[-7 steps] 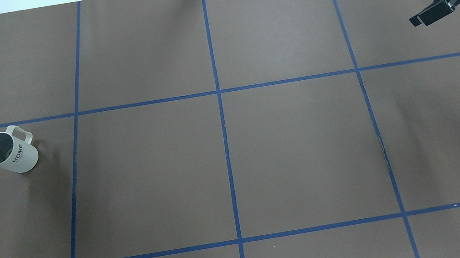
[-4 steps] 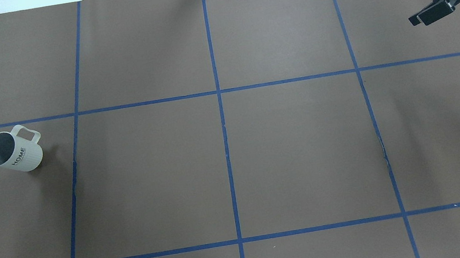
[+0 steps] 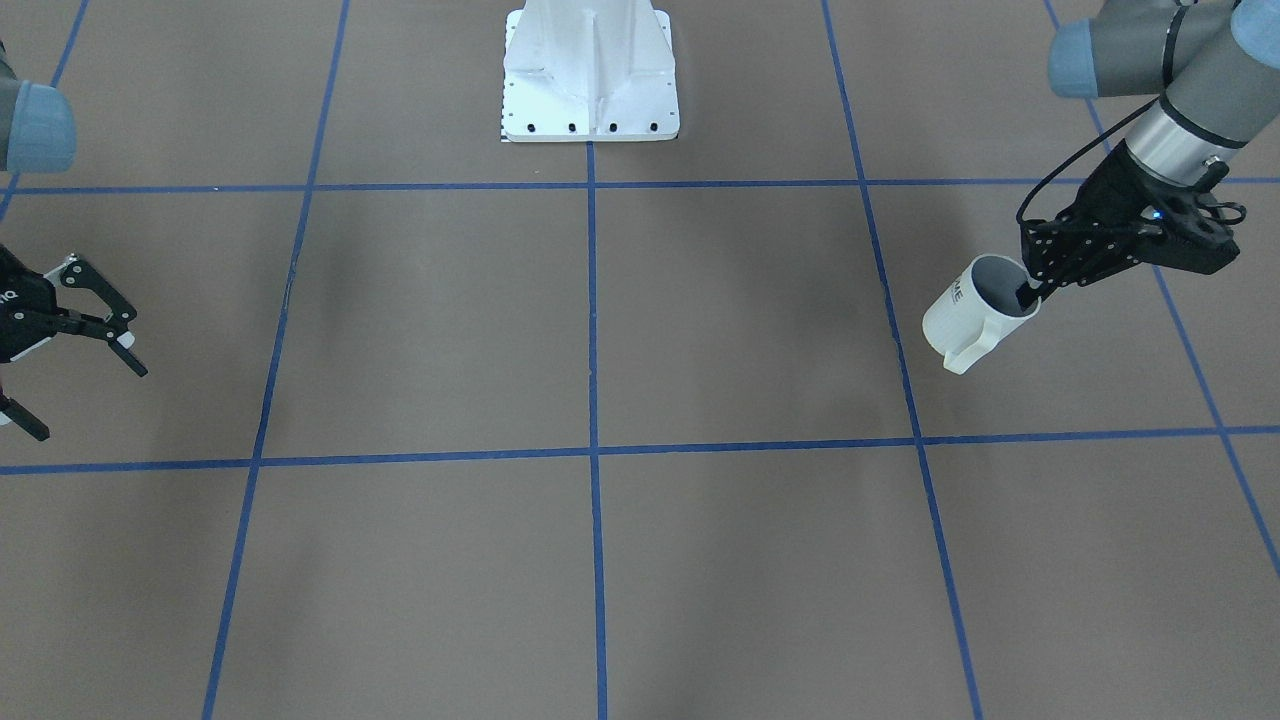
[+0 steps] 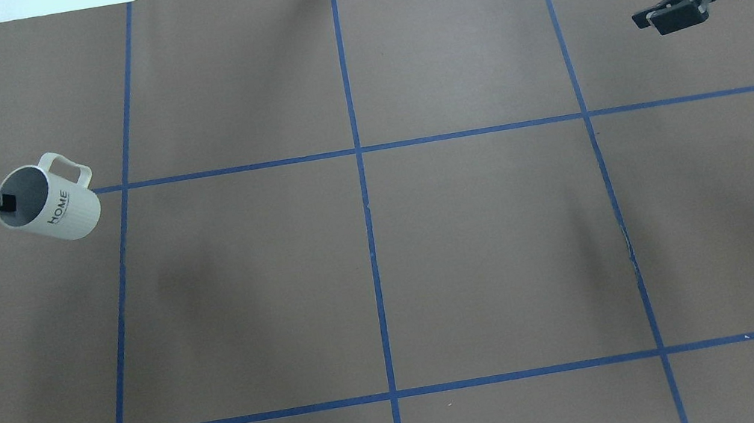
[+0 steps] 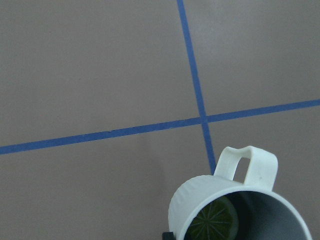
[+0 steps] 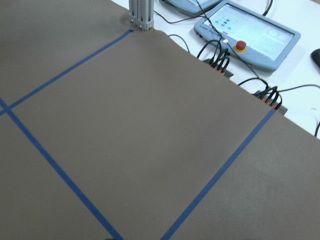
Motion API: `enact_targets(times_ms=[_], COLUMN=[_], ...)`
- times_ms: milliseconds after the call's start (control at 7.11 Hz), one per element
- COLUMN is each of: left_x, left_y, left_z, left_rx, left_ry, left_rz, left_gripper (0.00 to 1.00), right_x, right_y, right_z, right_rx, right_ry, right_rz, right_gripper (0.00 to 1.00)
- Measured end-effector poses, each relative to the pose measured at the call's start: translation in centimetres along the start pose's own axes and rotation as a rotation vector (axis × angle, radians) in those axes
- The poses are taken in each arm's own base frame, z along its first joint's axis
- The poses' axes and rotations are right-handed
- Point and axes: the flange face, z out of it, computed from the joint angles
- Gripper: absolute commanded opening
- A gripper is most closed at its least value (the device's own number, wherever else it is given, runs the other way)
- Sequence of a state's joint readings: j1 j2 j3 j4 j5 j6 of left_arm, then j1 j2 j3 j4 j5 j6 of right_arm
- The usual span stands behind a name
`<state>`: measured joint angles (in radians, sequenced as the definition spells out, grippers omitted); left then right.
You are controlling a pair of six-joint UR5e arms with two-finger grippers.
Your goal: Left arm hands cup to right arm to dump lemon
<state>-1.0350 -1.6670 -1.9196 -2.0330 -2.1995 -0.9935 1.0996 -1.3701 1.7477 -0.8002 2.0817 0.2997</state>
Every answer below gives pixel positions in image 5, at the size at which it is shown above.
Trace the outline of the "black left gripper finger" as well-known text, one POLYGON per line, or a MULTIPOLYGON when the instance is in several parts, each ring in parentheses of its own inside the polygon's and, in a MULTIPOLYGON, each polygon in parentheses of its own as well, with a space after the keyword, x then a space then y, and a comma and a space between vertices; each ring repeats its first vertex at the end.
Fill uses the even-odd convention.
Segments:
POLYGON ((174 233, 171 231, 162 233, 162 240, 175 240, 174 233))

